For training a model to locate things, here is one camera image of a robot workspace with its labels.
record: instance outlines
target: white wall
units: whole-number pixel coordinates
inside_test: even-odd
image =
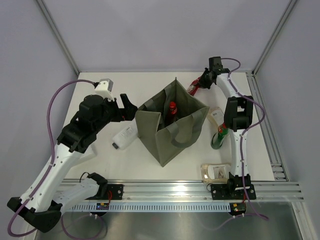
[[[10,197],[20,196],[50,156],[47,106],[62,84],[76,79],[33,0],[4,0],[0,7],[0,239],[10,239]],[[73,88],[54,103],[57,137]],[[21,233],[21,222],[13,230]]]
[[[320,1],[301,0],[257,74],[291,180],[320,237]]]
[[[45,0],[82,72],[252,70],[289,0]]]

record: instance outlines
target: green bottle with red cap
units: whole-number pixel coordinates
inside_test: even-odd
[[[225,123],[221,124],[218,127],[218,132],[213,135],[211,140],[211,147],[213,149],[221,148],[224,143],[225,136],[228,135],[229,129],[226,127]]]

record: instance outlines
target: white tabletop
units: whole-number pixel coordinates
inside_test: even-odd
[[[123,107],[120,94],[127,94],[136,106],[142,105],[149,98],[171,83],[175,77],[185,87],[199,77],[202,72],[83,72],[79,79],[98,82],[109,78],[113,84],[112,94],[118,99],[119,107]],[[250,95],[245,73],[233,73],[232,78],[238,87]],[[94,88],[87,83],[77,83],[64,124],[68,124],[84,97],[95,94]],[[211,89],[199,89],[195,97],[210,107],[225,109],[227,99],[222,91],[212,85]],[[253,123],[258,121],[256,110],[253,111]],[[165,167],[148,152],[137,138],[124,150],[116,150],[112,146],[112,137],[130,122],[111,122],[97,135],[93,143],[96,157],[71,168],[65,178],[77,179],[83,172],[96,172],[107,179],[117,180],[201,180],[201,164],[221,164],[231,162],[231,143],[228,137],[221,149],[214,150],[210,146],[212,136],[217,131],[206,119],[197,142],[183,150]],[[268,157],[266,145],[259,126],[254,127],[247,137],[247,162],[253,181],[274,181],[274,175]]]

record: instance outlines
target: red bottle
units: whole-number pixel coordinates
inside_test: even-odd
[[[174,101],[171,101],[170,102],[170,105],[169,105],[169,110],[165,116],[165,125],[166,126],[169,126],[170,124],[172,124],[174,121],[177,120],[177,105]]]

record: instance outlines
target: olive green bag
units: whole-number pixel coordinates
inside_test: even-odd
[[[177,107],[177,121],[165,126],[170,102]],[[175,79],[146,101],[135,114],[138,136],[162,167],[200,136],[209,107],[187,93]]]

